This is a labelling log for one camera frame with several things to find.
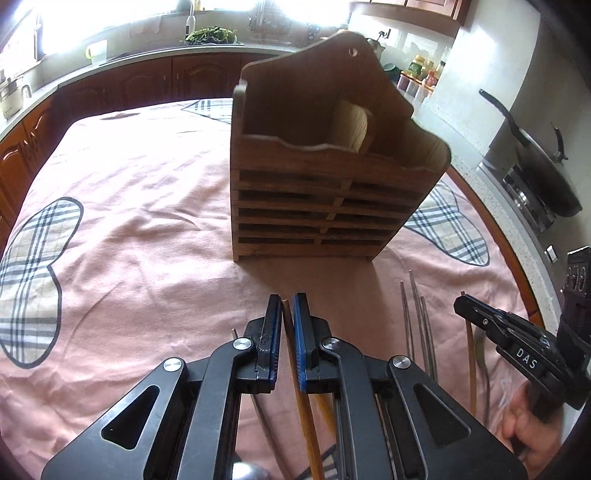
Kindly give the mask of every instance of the green vegetable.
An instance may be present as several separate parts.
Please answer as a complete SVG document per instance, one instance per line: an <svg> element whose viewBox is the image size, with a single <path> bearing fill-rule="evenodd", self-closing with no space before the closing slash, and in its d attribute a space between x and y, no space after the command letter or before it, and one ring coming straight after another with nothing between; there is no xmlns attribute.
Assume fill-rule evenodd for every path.
<svg viewBox="0 0 591 480"><path fill-rule="evenodd" d="M201 45L204 43L235 43L236 30L228 30L221 27L205 27L196 30L185 38L185 43L189 45Z"/></svg>

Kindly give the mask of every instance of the pan handle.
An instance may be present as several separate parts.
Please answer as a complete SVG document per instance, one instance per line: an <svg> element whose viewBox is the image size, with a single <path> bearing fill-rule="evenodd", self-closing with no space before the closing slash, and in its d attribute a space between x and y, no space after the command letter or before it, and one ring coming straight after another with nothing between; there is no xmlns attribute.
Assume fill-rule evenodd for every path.
<svg viewBox="0 0 591 480"><path fill-rule="evenodd" d="M557 162L568 160L569 158L564 153L564 139L562 138L562 133L560 132L560 129L556 128L552 122L550 122L550 125L552 125L552 128L554 128L556 140L558 141L558 153L554 156L553 160Z"/></svg>
<svg viewBox="0 0 591 480"><path fill-rule="evenodd" d="M497 98L493 97L490 93L485 92L482 89L478 90L478 93L480 93L481 97L492 103L497 108L497 110L503 114L503 116L509 122L509 128L511 129L511 133L513 134L513 136L519 141L520 144L522 144L524 147L527 147L530 144L530 141L527 140L523 133L521 133L521 130L515 123L513 115L511 115L509 110L505 108L505 105L503 105L499 100L497 100Z"/></svg>

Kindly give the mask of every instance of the countertop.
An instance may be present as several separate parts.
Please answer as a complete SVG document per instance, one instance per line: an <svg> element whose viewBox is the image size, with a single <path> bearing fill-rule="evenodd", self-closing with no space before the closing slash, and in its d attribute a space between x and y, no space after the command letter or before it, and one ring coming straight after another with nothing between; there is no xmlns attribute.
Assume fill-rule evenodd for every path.
<svg viewBox="0 0 591 480"><path fill-rule="evenodd" d="M95 73L104 72L106 70L139 61L194 53L234 52L284 54L292 53L297 50L298 49L295 47L261 44L177 47L148 51L116 60L109 60L99 66L89 65L68 73L56 81L36 90L30 99L25 99L23 108L16 115L9 118L9 120L0 119L0 141L32 109L59 88ZM425 104L421 104L414 101L414 99L407 94L404 95L414 107L413 120L425 130L434 133L449 144L452 151L452 166L480 197L482 203L490 211L500 229L507 237L509 244L513 248L515 255L523 267L525 275L530 282L531 289L538 301L540 313L546 328L551 332L556 333L561 310L550 275L544 265L544 260L534 242L524 230L507 199L478 168L478 165L483 160L482 155L450 125L429 110L428 100L426 100Z"/></svg>
<svg viewBox="0 0 591 480"><path fill-rule="evenodd" d="M126 57L117 58L114 60L108 60L102 65L88 65L87 67L81 68L70 72L63 77L55 80L54 82L48 83L41 87L39 90L33 92L31 98L25 98L22 109L10 117L8 120L4 119L0 115L0 141L8 135L10 130L13 129L27 114L39 105L43 100L55 93L59 88L64 87L70 83L82 80L85 77L93 75L95 73L105 72L110 69L129 65L144 60L159 59L162 57L172 57L178 55L188 55L195 53L271 53L271 54L284 54L293 53L299 50L295 47L282 46L282 45L263 45L263 44L244 44L244 45L211 45L211 46L196 46L196 47L177 47L177 48L164 48L161 50L153 50L144 53L132 54Z"/></svg>
<svg viewBox="0 0 591 480"><path fill-rule="evenodd" d="M530 282L546 329L556 334L561 308L544 258L539 246L536 246L517 217L506 195L479 168L483 160L482 155L450 125L429 110L428 100L421 104L406 93L404 97L414 107L413 120L449 145L452 151L452 166L478 195L505 234Z"/></svg>

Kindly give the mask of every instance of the frying pan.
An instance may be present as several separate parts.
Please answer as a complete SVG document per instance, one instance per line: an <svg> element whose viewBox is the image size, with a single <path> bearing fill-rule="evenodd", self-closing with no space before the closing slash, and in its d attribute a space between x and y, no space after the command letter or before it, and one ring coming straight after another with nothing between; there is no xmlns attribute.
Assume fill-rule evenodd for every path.
<svg viewBox="0 0 591 480"><path fill-rule="evenodd" d="M558 141L558 153L550 156L525 130L517 126L509 110L499 100L484 90L478 90L478 93L493 104L509 122L511 133L517 139L519 166L531 190L556 215L572 217L583 210L569 182L557 168L557 164L568 160L564 155L564 140L560 130L553 126Z"/></svg>

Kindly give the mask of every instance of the metal screw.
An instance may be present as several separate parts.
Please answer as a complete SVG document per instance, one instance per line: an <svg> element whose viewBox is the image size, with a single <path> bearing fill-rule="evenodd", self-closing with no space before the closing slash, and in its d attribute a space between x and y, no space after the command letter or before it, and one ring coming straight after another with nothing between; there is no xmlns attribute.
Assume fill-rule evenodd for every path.
<svg viewBox="0 0 591 480"><path fill-rule="evenodd" d="M236 350L248 350L252 346L250 338L237 338L232 344Z"/></svg>
<svg viewBox="0 0 591 480"><path fill-rule="evenodd" d="M176 372L183 366L183 361L180 358L169 358L164 361L163 366L167 372Z"/></svg>
<svg viewBox="0 0 591 480"><path fill-rule="evenodd" d="M392 358L392 364L401 370L405 370L410 367L410 358L404 355L396 355Z"/></svg>
<svg viewBox="0 0 591 480"><path fill-rule="evenodd" d="M322 346L327 350L338 350L340 348L340 340L338 338L328 337L322 340Z"/></svg>

